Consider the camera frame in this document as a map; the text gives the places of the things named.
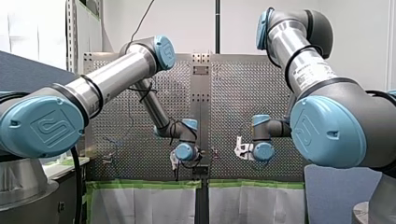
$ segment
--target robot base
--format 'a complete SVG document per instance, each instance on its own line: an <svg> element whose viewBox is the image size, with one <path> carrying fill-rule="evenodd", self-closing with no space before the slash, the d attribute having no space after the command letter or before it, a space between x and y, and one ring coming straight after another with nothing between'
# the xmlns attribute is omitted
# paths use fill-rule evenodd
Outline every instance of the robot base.
<svg viewBox="0 0 396 224"><path fill-rule="evenodd" d="M396 223L396 179L382 175L370 200L358 203L352 212L353 224L394 224Z"/></svg>

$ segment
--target light blue joint cap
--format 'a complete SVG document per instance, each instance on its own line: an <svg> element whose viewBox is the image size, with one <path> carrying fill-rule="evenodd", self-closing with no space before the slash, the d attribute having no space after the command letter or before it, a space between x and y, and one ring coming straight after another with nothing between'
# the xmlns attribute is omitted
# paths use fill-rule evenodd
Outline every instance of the light blue joint cap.
<svg viewBox="0 0 396 224"><path fill-rule="evenodd" d="M48 158L73 147L84 130L78 108L55 96L20 101L0 118L0 145L24 158Z"/></svg>
<svg viewBox="0 0 396 224"><path fill-rule="evenodd" d="M158 133L157 126L154 126L153 131L154 131L154 134L155 134L157 137L160 137L160 134Z"/></svg>
<svg viewBox="0 0 396 224"><path fill-rule="evenodd" d="M270 116L269 115L255 115L252 118L252 122L253 122L253 126L262 124L266 121L270 120Z"/></svg>
<svg viewBox="0 0 396 224"><path fill-rule="evenodd" d="M198 121L196 119L183 119L181 122L189 126L189 128L194 129L195 131L198 129Z"/></svg>
<svg viewBox="0 0 396 224"><path fill-rule="evenodd" d="M253 150L253 157L256 161L269 161L274 155L275 151L270 143L259 143Z"/></svg>
<svg viewBox="0 0 396 224"><path fill-rule="evenodd" d="M257 33L256 33L256 47L257 49L265 49L265 30L266 30L266 22L265 19L267 17L267 11L264 11L259 17L259 24L257 25Z"/></svg>
<svg viewBox="0 0 396 224"><path fill-rule="evenodd" d="M158 63L163 70L169 70L175 65L176 54L171 41L164 35L154 37L154 50Z"/></svg>
<svg viewBox="0 0 396 224"><path fill-rule="evenodd" d="M361 164L366 138L359 122L343 105L324 96L308 96L291 111L294 145L321 166L350 168Z"/></svg>
<svg viewBox="0 0 396 224"><path fill-rule="evenodd" d="M180 161L190 161L193 159L194 152L192 147L187 143L181 143L176 147L175 154Z"/></svg>
<svg viewBox="0 0 396 224"><path fill-rule="evenodd" d="M396 90L388 91L388 94L396 97Z"/></svg>

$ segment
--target metal pole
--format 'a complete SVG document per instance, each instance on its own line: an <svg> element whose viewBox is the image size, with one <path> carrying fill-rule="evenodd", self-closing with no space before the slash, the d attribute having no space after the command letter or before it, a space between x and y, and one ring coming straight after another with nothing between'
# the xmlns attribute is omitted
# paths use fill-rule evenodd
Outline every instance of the metal pole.
<svg viewBox="0 0 396 224"><path fill-rule="evenodd" d="M216 0L216 53L220 54L220 0Z"/></svg>

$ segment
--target pegboard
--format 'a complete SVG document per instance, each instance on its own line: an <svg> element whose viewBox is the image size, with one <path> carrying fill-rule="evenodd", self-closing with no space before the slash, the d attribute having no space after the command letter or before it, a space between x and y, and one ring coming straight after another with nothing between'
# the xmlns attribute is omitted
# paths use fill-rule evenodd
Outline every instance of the pegboard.
<svg viewBox="0 0 396 224"><path fill-rule="evenodd" d="M210 177L304 181L306 161L289 138L273 138L276 155L268 164L233 153L237 135L251 143L253 115L283 118L290 92L281 70L266 56L213 55L211 62Z"/></svg>
<svg viewBox="0 0 396 224"><path fill-rule="evenodd" d="M113 53L84 55L88 74L118 58ZM153 89L168 115L174 119L192 118L190 113L190 55L178 55L172 71L160 72L153 79ZM170 152L174 141L156 137L154 125L134 91L124 91L105 105L92 121L96 158L88 168L90 180L113 178L174 180ZM191 171L180 169L179 178L189 179Z"/></svg>
<svg viewBox="0 0 396 224"><path fill-rule="evenodd" d="M115 60L118 54L87 53L85 73ZM196 55L178 54L176 66L154 76L154 89L168 115L175 119L205 119L209 130L210 178L250 178L278 181L304 181L304 159L290 139L274 139L275 157L263 166L254 161L238 159L233 150L236 136L251 142L251 117L269 114L281 119L286 110L289 90L280 69L271 65L266 56L206 55L209 81L199 81L193 73ZM196 90L208 90L208 118L197 117ZM93 121L97 157L88 169L90 179L174 179L169 153L177 145L155 137L153 123L133 91L125 91L107 104ZM113 154L111 163L103 157ZM190 178L188 170L180 178Z"/></svg>

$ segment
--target robot logo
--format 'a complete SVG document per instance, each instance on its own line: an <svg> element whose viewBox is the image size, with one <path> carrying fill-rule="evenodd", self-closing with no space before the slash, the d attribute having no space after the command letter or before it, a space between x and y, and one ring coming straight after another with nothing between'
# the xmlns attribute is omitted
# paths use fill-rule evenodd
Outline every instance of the robot logo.
<svg viewBox="0 0 396 224"><path fill-rule="evenodd" d="M168 59L173 59L175 57L174 50L170 42L163 46L163 53L168 57Z"/></svg>
<svg viewBox="0 0 396 224"><path fill-rule="evenodd" d="M303 115L299 122L300 124L297 125L294 131L301 143L309 146L312 142L311 132L315 130L315 127L307 115Z"/></svg>
<svg viewBox="0 0 396 224"><path fill-rule="evenodd" d="M48 147L55 146L75 130L62 109L36 119L31 123L31 128Z"/></svg>

